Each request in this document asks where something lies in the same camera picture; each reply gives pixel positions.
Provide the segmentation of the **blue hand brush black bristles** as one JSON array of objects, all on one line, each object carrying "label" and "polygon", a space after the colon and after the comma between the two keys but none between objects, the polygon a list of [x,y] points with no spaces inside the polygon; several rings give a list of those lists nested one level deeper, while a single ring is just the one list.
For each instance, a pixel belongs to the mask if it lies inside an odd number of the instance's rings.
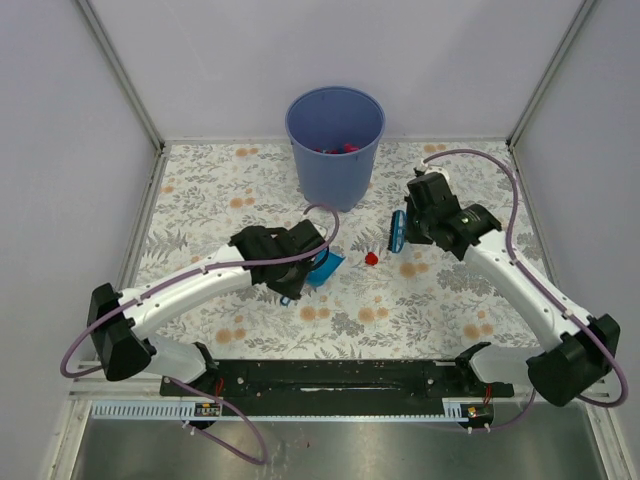
[{"label": "blue hand brush black bristles", "polygon": [[398,254],[402,251],[406,241],[407,214],[403,210],[396,210],[391,217],[389,241],[387,249]]}]

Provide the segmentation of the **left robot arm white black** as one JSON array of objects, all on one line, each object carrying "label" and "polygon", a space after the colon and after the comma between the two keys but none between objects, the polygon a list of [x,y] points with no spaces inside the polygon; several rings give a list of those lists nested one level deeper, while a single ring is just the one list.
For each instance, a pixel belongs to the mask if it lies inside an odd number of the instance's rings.
[{"label": "left robot arm white black", "polygon": [[257,284],[289,299],[323,259],[325,228],[305,219],[291,228],[249,226],[191,268],[143,287],[118,292],[95,288],[87,323],[107,380],[129,379],[143,371],[176,377],[192,393],[205,395],[217,382],[213,359],[201,344],[184,344],[157,330],[208,300]]}]

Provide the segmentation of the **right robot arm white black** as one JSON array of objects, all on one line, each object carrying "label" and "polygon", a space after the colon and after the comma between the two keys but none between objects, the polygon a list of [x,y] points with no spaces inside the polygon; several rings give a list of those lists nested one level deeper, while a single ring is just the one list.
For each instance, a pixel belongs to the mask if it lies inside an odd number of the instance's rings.
[{"label": "right robot arm white black", "polygon": [[469,396],[490,383],[527,385],[562,407],[613,368],[620,337],[608,314],[591,315],[562,294],[509,246],[499,221],[483,206],[460,206],[446,175],[418,172],[407,184],[405,239],[434,244],[488,280],[534,333],[536,348],[484,345],[466,351],[455,371]]}]

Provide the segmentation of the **blue plastic dustpan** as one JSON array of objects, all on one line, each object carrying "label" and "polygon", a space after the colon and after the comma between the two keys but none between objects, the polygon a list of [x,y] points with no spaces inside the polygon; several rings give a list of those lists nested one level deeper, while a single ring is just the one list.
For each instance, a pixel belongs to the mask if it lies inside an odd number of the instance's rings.
[{"label": "blue plastic dustpan", "polygon": [[330,250],[329,247],[313,257],[298,262],[284,277],[284,293],[280,304],[288,306],[299,299],[304,286],[317,289],[323,286],[337,271],[345,258]]}]

